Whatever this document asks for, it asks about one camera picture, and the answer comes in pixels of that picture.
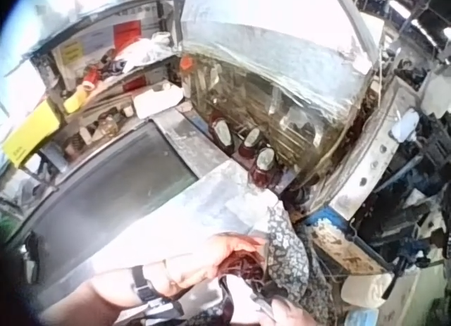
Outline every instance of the plastic sheet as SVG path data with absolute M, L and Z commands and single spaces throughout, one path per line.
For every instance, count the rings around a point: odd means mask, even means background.
M 261 127 L 284 164 L 312 170 L 367 87 L 374 57 L 354 24 L 339 0 L 186 0 L 185 96 L 235 132 Z

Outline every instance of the wristwatch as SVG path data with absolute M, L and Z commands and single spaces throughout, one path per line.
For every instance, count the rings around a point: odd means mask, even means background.
M 180 302 L 160 294 L 155 290 L 152 282 L 144 277 L 142 265 L 132 268 L 133 290 L 143 303 L 149 306 L 146 312 L 150 319 L 175 319 L 183 316 Z

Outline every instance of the black watch strap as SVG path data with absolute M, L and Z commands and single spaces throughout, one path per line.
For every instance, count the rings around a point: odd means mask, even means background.
M 144 277 L 142 265 L 138 265 L 132 268 L 132 277 L 133 281 L 135 282 L 136 294 L 139 296 L 143 303 L 149 303 L 150 301 L 165 298 L 155 290 L 150 280 L 147 280 Z

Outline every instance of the light blue container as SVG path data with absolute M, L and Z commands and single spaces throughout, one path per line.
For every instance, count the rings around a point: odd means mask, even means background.
M 378 316 L 377 308 L 359 308 L 347 314 L 345 326 L 376 326 Z

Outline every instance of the person's hand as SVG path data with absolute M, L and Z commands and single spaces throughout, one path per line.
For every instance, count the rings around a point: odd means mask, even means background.
M 206 240 L 194 253 L 166 261 L 168 274 L 181 288 L 194 286 L 205 279 L 217 277 L 220 264 L 233 252 L 247 251 L 259 257 L 266 240 L 241 234 L 217 234 Z
M 296 307 L 285 299 L 274 299 L 271 306 L 273 307 L 273 321 L 265 314 L 261 314 L 261 326 L 319 326 L 318 323 L 304 311 L 302 308 Z

